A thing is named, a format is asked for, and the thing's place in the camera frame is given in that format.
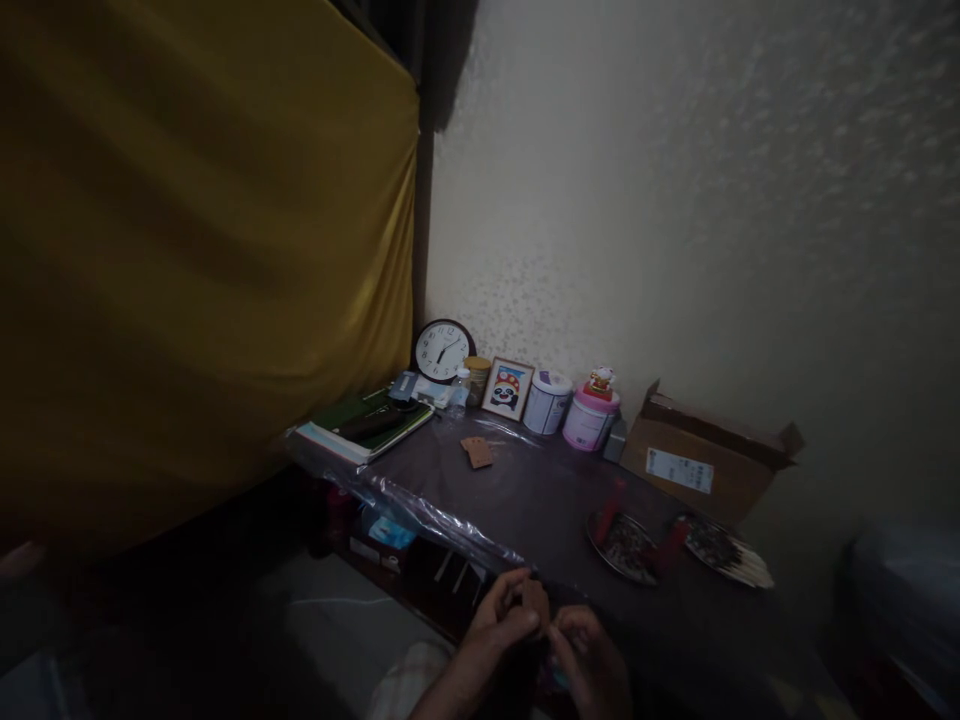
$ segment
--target panda picture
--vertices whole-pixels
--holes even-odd
[[[520,378],[503,368],[497,373],[497,379],[490,395],[491,405],[505,405],[511,412],[517,409],[520,401]]]
[[[483,408],[510,420],[520,420],[536,368],[494,358],[483,393]]]

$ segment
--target clock hand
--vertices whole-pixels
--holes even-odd
[[[449,345],[447,345],[447,347],[453,347],[453,346],[456,345],[458,342],[460,342],[460,340],[454,340],[452,343],[450,343]],[[446,351],[447,351],[447,348],[444,348],[443,350],[440,351],[440,354],[437,355],[437,365],[440,364],[440,359],[443,357],[443,354],[444,354]]]

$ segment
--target cardboard box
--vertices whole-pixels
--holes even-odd
[[[647,390],[620,464],[697,512],[732,526],[803,448],[793,423],[779,434],[753,430]]]

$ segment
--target clock face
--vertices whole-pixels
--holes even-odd
[[[436,382],[447,382],[457,374],[457,368],[470,356],[470,336],[458,324],[437,320],[420,332],[413,348],[417,367],[424,377]]]

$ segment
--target notebook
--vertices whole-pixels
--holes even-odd
[[[392,406],[387,397],[389,390],[390,388],[383,388],[365,397],[347,398],[321,410],[310,422],[298,427],[296,432],[344,460],[355,465],[365,465],[422,426],[433,415],[433,408],[416,403],[413,410],[403,413],[402,421],[398,425],[383,432],[357,441],[347,440],[339,435],[340,427],[351,421],[375,419],[378,414],[390,410]]]

